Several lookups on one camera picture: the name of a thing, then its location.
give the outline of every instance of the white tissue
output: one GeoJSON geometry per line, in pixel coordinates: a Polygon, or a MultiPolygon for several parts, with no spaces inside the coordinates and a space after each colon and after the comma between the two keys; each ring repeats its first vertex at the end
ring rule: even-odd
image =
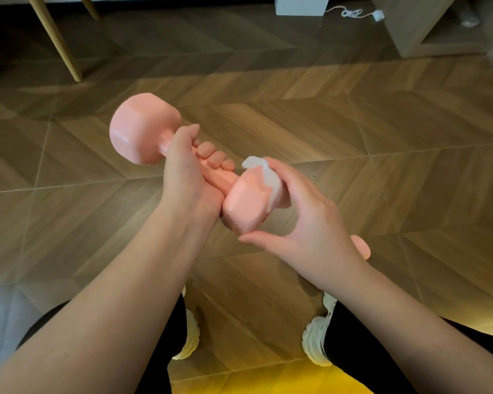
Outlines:
{"type": "Polygon", "coordinates": [[[266,210],[267,213],[270,213],[276,207],[276,202],[279,202],[281,198],[281,192],[283,190],[281,178],[279,178],[276,172],[269,167],[268,162],[263,158],[249,156],[244,160],[242,166],[244,169],[250,169],[252,167],[258,166],[263,167],[263,180],[265,181],[265,185],[272,188],[272,193],[270,194],[269,200],[269,207],[266,210]]]}

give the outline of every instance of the forearm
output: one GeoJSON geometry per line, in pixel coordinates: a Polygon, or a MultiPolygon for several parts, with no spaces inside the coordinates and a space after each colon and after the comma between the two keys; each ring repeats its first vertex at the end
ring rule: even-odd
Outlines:
{"type": "Polygon", "coordinates": [[[0,368],[0,392],[132,392],[205,240],[159,208],[126,249],[0,368]]]}
{"type": "Polygon", "coordinates": [[[370,266],[333,289],[419,392],[493,392],[493,355],[370,266]]]}

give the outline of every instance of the wooden floor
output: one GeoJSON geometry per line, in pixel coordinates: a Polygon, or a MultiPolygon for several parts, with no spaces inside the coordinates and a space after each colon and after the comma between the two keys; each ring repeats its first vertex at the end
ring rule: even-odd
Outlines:
{"type": "MultiPolygon", "coordinates": [[[[113,111],[139,92],[178,107],[237,163],[294,165],[368,241],[374,267],[493,334],[493,70],[482,56],[401,60],[382,24],[335,12],[100,9],[100,22],[54,13],[80,84],[33,12],[0,16],[0,361],[157,205],[162,166],[131,165],[108,139],[113,111]]],[[[277,210],[264,229],[295,221],[277,210]]],[[[201,344],[171,363],[175,392],[363,392],[304,359],[321,293],[220,223],[187,287],[201,344]]]]}

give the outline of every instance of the chair leg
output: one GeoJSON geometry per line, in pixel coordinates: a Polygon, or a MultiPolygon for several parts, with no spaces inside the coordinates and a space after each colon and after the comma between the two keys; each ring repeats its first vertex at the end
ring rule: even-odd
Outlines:
{"type": "Polygon", "coordinates": [[[93,19],[99,20],[100,19],[99,12],[97,11],[97,8],[95,8],[95,5],[93,5],[92,0],[81,0],[81,1],[85,5],[89,14],[93,17],[93,19]]]}
{"type": "Polygon", "coordinates": [[[64,60],[64,63],[68,67],[75,81],[82,81],[82,73],[80,72],[77,63],[75,62],[73,55],[71,55],[71,52],[69,52],[69,48],[64,41],[62,34],[60,34],[57,25],[55,25],[55,21],[49,14],[44,0],[29,0],[29,3],[37,13],[38,19],[40,19],[40,22],[42,22],[42,25],[46,29],[47,34],[53,41],[53,44],[57,48],[58,53],[64,60]]]}

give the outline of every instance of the white sneaker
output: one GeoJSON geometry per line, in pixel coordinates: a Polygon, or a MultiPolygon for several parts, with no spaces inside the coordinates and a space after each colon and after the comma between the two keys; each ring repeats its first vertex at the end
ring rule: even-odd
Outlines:
{"type": "MultiPolygon", "coordinates": [[[[184,287],[182,290],[182,296],[184,297],[185,294],[186,294],[186,287],[184,287]]],[[[187,324],[186,343],[184,343],[184,347],[182,348],[181,352],[179,352],[172,359],[179,360],[179,359],[188,358],[199,345],[199,334],[200,334],[199,326],[197,326],[197,320],[193,316],[192,311],[190,310],[186,310],[186,324],[187,324]]]]}
{"type": "Polygon", "coordinates": [[[327,317],[314,317],[303,332],[303,340],[301,342],[303,351],[312,362],[319,366],[332,365],[327,359],[325,351],[323,351],[323,341],[325,340],[329,323],[331,323],[332,311],[336,302],[337,300],[334,297],[325,293],[323,295],[323,305],[328,311],[327,317]]]}

